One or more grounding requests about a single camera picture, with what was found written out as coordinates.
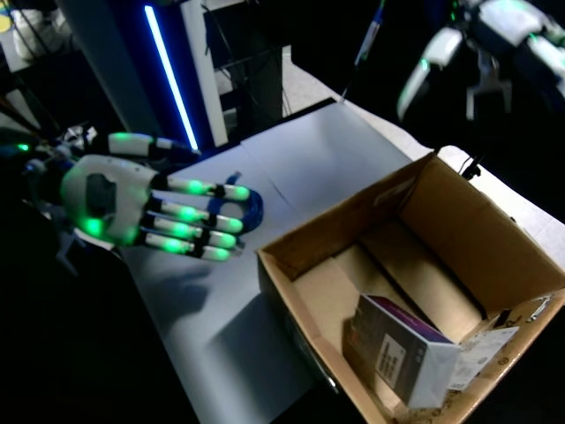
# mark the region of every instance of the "brown cardboard box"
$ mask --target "brown cardboard box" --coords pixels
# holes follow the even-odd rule
[[[260,285],[369,422],[462,422],[565,301],[565,275],[503,212],[434,155],[408,165],[258,252]],[[500,312],[520,330],[441,409],[409,410],[367,388],[343,357],[359,292],[385,296],[456,342]],[[535,322],[526,322],[554,293]]]

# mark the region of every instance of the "robotic hand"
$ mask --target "robotic hand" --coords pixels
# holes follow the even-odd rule
[[[401,121],[423,104],[464,48],[477,52],[480,71],[479,84],[467,88],[468,121],[476,119],[481,95],[500,95],[501,113],[511,112],[512,85],[499,80],[501,67],[527,80],[550,112],[565,111],[565,32],[558,24],[524,0],[460,0],[453,6],[451,25],[428,43],[404,86],[396,107]]]
[[[112,155],[162,157],[193,155],[171,140],[144,134],[114,133],[85,150]],[[60,193],[67,217],[86,234],[117,246],[150,246],[172,254],[227,261],[244,228],[242,220],[166,201],[155,191],[208,196],[247,203],[246,187],[167,176],[142,164],[109,155],[85,155],[64,174]]]

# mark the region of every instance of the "robot finger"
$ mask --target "robot finger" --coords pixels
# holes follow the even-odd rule
[[[196,209],[173,201],[163,201],[151,197],[147,203],[146,210],[170,216],[176,221],[184,223],[205,225],[211,229],[238,234],[243,230],[243,223],[228,216],[211,214],[205,210]]]
[[[236,246],[237,239],[231,234],[195,227],[187,223],[171,221],[160,216],[146,215],[143,226],[150,231],[159,231],[168,236],[191,241],[200,245],[231,249]]]
[[[198,179],[166,177],[161,174],[153,179],[151,188],[193,196],[215,197],[226,201],[247,201],[251,195],[249,189],[241,185],[206,183]]]
[[[231,257],[230,251],[220,247],[202,246],[179,238],[162,236],[145,231],[141,235],[142,245],[169,252],[170,254],[182,254],[193,258],[208,261],[227,261]]]

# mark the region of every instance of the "floor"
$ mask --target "floor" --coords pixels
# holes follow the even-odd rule
[[[282,56],[282,80],[291,112],[306,108],[328,97],[339,99],[339,94],[292,63],[290,48],[286,48]],[[406,131],[352,103],[346,103],[410,159],[419,159],[430,152],[430,149],[419,145]],[[459,148],[447,147],[441,150],[440,158],[454,170],[460,170],[463,162],[469,156]],[[543,247],[547,254],[565,269],[565,225],[563,223],[508,188],[482,167],[481,176],[475,177],[471,183],[512,216]]]

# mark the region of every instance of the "barcode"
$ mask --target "barcode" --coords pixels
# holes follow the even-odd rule
[[[379,358],[377,359],[377,371],[380,376],[394,388],[396,379],[403,365],[406,351],[388,334],[382,341]]]

